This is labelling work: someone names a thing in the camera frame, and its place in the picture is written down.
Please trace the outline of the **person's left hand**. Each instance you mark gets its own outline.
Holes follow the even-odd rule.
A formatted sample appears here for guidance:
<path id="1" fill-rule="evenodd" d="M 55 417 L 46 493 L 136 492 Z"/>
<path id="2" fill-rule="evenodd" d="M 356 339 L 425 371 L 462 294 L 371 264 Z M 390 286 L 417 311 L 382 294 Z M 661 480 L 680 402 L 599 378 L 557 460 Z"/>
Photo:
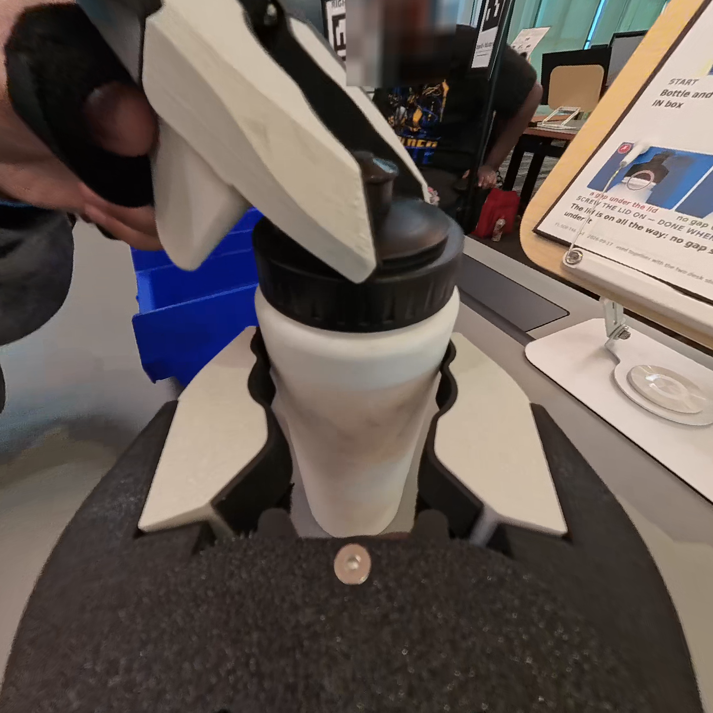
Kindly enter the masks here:
<path id="1" fill-rule="evenodd" d="M 143 94 L 118 84 L 90 95 L 88 129 L 100 147 L 124 156 L 146 154 L 157 132 Z M 120 207 L 95 194 L 17 116 L 6 88 L 1 90 L 1 198 L 73 213 L 139 250 L 162 249 L 154 209 Z"/>

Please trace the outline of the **blue storage bin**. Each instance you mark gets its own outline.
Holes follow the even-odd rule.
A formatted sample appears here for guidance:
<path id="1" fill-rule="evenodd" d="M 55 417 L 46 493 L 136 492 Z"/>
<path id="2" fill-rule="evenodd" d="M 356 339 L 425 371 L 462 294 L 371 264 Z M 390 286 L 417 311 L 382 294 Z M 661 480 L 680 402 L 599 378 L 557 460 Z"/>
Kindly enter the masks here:
<path id="1" fill-rule="evenodd" d="M 164 251 L 131 249 L 138 302 L 133 331 L 152 382 L 175 379 L 187 386 L 246 327 L 257 324 L 252 238 L 261 218 L 248 209 L 192 272 L 177 267 Z"/>

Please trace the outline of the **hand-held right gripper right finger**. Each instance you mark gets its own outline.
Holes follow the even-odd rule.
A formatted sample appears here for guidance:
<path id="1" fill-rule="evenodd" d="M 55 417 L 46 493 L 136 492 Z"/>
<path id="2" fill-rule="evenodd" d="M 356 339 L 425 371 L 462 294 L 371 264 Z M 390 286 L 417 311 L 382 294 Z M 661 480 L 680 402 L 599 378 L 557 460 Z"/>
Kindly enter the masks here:
<path id="1" fill-rule="evenodd" d="M 444 515 L 452 536 L 477 546 L 501 525 L 564 536 L 565 516 L 525 392 L 459 333 L 439 376 L 418 504 Z"/>

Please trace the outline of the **background instruction sheets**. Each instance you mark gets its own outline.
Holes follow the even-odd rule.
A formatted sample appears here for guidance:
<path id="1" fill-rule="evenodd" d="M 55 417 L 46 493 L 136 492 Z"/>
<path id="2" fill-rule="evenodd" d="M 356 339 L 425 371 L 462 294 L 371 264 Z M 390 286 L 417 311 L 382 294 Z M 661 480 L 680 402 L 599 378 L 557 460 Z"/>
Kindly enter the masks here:
<path id="1" fill-rule="evenodd" d="M 539 42 L 550 30 L 549 26 L 539 26 L 529 29 L 522 29 L 513 39 L 510 47 L 521 57 L 528 61 Z"/>

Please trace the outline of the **pole marker sign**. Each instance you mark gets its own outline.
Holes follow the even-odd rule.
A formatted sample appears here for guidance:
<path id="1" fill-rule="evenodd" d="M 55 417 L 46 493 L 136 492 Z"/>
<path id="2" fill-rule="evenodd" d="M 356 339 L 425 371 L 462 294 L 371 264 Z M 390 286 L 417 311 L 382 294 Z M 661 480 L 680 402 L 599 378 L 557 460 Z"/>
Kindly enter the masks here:
<path id="1" fill-rule="evenodd" d="M 507 39 L 514 1 L 475 1 L 471 26 L 477 31 L 472 69 L 491 69 L 502 40 Z"/>

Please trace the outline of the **red bag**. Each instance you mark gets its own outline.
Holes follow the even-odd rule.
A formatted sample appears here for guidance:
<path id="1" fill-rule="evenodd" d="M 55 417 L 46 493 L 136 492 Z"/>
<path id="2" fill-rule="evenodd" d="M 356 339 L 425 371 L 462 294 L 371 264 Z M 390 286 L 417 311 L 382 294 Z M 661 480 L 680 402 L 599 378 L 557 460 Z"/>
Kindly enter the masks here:
<path id="1" fill-rule="evenodd" d="M 503 191 L 492 188 L 480 210 L 475 229 L 471 235 L 479 239 L 490 239 L 496 219 L 504 217 L 507 227 L 504 234 L 510 232 L 518 214 L 520 198 L 515 191 Z"/>

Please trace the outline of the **instruction sheet on stand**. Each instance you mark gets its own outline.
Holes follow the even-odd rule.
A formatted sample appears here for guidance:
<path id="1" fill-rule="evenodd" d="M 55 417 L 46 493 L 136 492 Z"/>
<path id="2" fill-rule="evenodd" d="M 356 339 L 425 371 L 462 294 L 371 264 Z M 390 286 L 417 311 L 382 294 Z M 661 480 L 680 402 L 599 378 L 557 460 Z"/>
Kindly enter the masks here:
<path id="1" fill-rule="evenodd" d="M 599 148 L 617 121 L 629 110 L 652 73 L 665 61 L 680 35 L 688 30 L 708 1 L 672 1 L 647 32 L 639 48 L 606 92 L 592 116 L 574 138 L 564 156 L 543 183 L 525 210 L 521 220 L 520 243 L 538 269 L 552 278 L 568 284 L 573 289 L 592 298 L 601 296 L 620 303 L 636 321 L 650 325 L 654 330 L 668 334 L 678 342 L 687 344 L 707 355 L 712 355 L 712 336 L 695 329 L 678 318 L 667 316 L 657 307 L 644 304 L 638 298 L 628 297 L 618 288 L 601 288 L 586 277 L 567 272 L 563 266 L 566 247 L 536 232 L 540 220 L 566 191 L 575 175 L 590 156 Z"/>

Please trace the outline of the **white plastic bottle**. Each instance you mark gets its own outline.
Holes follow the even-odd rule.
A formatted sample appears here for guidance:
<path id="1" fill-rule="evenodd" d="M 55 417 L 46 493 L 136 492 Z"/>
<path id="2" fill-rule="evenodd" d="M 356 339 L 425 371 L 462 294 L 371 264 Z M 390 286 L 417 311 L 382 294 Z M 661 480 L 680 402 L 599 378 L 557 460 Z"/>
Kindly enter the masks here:
<path id="1" fill-rule="evenodd" d="M 334 538 L 394 520 L 459 313 L 459 290 L 433 316 L 351 334 L 255 309 L 309 509 Z"/>

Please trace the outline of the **background wooden desk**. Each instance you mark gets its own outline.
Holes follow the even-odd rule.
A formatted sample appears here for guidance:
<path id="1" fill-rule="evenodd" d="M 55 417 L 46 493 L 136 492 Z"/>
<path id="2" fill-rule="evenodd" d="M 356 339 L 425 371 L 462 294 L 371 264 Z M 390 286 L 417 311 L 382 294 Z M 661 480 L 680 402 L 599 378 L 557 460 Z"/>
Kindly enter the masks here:
<path id="1" fill-rule="evenodd" d="M 583 125 L 584 120 L 575 120 L 564 128 L 546 128 L 537 123 L 528 127 L 506 161 L 503 190 L 516 191 L 522 204 L 530 201 L 546 161 L 559 160 Z"/>

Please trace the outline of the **white stand base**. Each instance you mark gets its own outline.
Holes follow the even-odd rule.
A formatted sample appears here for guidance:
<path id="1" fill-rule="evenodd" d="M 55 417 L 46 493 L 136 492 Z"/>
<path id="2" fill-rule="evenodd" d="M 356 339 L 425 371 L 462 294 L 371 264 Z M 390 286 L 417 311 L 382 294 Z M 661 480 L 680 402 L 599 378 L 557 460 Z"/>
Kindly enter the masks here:
<path id="1" fill-rule="evenodd" d="M 699 387 L 712 402 L 712 358 L 629 327 L 630 337 L 605 346 L 605 321 L 590 319 L 543 336 L 525 348 L 530 363 L 644 450 L 686 485 L 712 501 L 712 412 L 669 421 L 631 388 L 638 366 L 664 367 Z"/>

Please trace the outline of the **background wooden document stand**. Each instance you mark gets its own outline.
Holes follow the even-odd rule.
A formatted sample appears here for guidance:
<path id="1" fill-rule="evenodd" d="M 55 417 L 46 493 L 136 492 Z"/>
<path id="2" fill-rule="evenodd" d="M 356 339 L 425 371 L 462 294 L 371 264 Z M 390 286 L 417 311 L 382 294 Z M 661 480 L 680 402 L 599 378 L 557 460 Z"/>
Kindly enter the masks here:
<path id="1" fill-rule="evenodd" d="M 605 70 L 599 64 L 558 66 L 550 74 L 547 106 L 551 112 L 538 127 L 567 129 L 599 103 Z"/>

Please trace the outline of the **black framed marker sign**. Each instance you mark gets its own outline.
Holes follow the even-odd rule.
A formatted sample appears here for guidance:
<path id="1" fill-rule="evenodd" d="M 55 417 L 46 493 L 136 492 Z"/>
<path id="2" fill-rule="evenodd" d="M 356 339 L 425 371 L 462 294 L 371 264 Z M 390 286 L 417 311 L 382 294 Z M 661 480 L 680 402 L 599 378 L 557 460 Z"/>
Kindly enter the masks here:
<path id="1" fill-rule="evenodd" d="M 346 63 L 346 2 L 322 1 L 322 18 L 326 40 Z"/>

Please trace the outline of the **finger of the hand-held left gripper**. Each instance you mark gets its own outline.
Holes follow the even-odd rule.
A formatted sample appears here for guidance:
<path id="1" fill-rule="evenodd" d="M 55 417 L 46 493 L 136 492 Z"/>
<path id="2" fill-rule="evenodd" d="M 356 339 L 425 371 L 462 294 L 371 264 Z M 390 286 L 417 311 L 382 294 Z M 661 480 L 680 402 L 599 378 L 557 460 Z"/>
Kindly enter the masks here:
<path id="1" fill-rule="evenodd" d="M 429 202 L 429 187 L 393 128 L 367 93 L 346 82 L 328 41 L 280 1 L 241 1 L 270 58 L 298 85 L 311 109 L 350 153 L 370 152 L 397 166 L 395 193 Z"/>
<path id="2" fill-rule="evenodd" d="M 143 87 L 159 118 L 159 240 L 196 270 L 255 207 L 359 283 L 377 258 L 360 167 L 269 56 L 237 1 L 165 1 L 146 21 Z"/>

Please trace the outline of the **printed instruction sheet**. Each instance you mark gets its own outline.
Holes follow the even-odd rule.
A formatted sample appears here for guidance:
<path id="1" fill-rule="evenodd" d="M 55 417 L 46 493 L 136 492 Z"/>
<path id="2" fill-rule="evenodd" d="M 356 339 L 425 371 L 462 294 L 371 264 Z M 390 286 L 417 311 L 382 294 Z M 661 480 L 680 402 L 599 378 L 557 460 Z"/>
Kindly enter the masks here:
<path id="1" fill-rule="evenodd" d="M 712 300 L 712 2 L 536 232 Z"/>

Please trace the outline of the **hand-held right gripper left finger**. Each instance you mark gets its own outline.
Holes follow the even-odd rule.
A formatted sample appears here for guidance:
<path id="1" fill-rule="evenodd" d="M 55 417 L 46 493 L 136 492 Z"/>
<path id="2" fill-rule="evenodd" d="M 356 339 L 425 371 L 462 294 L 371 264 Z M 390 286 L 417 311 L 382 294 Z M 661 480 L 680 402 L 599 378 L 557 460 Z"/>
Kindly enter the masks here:
<path id="1" fill-rule="evenodd" d="M 138 521 L 143 533 L 208 523 L 219 537 L 257 529 L 288 504 L 292 458 L 259 329 L 245 329 L 178 399 Z"/>

